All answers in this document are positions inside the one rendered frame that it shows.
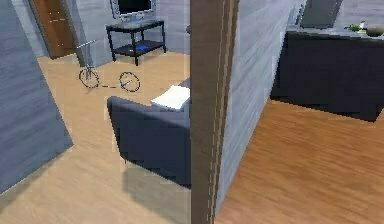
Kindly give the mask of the dark blue sofa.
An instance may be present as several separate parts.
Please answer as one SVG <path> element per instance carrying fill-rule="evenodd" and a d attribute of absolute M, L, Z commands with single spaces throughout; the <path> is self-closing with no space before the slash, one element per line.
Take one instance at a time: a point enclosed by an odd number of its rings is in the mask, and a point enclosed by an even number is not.
<path fill-rule="evenodd" d="M 112 96 L 107 108 L 124 160 L 191 188 L 189 102 L 173 111 Z"/>

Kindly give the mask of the black television stand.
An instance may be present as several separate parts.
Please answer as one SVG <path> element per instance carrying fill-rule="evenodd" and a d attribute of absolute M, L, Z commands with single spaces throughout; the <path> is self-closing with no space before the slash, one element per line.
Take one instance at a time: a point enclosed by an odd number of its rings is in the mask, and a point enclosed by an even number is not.
<path fill-rule="evenodd" d="M 144 32 L 156 27 L 161 28 L 161 41 L 154 41 L 145 38 Z M 131 43 L 123 45 L 121 47 L 114 47 L 112 40 L 112 32 L 129 34 Z M 156 49 L 162 48 L 164 52 L 167 52 L 166 47 L 166 35 L 165 35 L 165 22 L 163 20 L 141 20 L 135 22 L 121 22 L 114 25 L 106 26 L 106 33 L 108 37 L 109 47 L 113 61 L 116 61 L 117 55 L 132 57 L 135 61 L 135 65 L 139 65 L 139 57 L 152 52 Z M 147 46 L 144 51 L 136 51 L 136 46 Z"/>

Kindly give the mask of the silver framed television set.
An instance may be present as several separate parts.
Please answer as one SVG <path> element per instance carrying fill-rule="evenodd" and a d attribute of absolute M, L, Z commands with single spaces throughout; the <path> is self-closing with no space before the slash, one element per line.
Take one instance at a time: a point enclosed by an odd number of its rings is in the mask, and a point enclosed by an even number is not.
<path fill-rule="evenodd" d="M 156 0 L 110 0 L 110 5 L 114 19 L 139 20 L 155 11 Z"/>

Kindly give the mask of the dark sideboard cabinet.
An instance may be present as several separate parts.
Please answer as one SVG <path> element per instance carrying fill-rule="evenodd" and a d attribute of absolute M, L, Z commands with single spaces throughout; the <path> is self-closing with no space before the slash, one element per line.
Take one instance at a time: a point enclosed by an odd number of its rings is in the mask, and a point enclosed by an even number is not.
<path fill-rule="evenodd" d="M 376 121 L 384 110 L 384 40 L 287 32 L 270 98 Z"/>

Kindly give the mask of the brown wooden room door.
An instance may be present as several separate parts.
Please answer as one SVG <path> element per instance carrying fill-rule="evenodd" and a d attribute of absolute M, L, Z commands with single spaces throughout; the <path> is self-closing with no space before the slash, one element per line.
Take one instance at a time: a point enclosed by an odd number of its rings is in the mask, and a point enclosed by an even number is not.
<path fill-rule="evenodd" d="M 62 0 L 29 0 L 51 59 L 75 52 Z"/>

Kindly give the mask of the dark olive bowl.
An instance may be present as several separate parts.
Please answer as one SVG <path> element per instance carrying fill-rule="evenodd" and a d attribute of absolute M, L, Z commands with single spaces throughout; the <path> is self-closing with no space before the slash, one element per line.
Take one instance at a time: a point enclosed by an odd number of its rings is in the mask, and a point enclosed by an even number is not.
<path fill-rule="evenodd" d="M 384 28 L 382 27 L 370 27 L 366 29 L 366 34 L 370 37 L 379 37 L 384 34 Z"/>

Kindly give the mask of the brown door frame post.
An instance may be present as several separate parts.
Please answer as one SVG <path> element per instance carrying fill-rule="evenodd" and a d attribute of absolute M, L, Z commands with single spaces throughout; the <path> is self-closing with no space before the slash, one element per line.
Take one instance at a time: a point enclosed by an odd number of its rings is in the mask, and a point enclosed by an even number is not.
<path fill-rule="evenodd" d="M 190 5 L 191 224 L 214 224 L 238 5 Z"/>

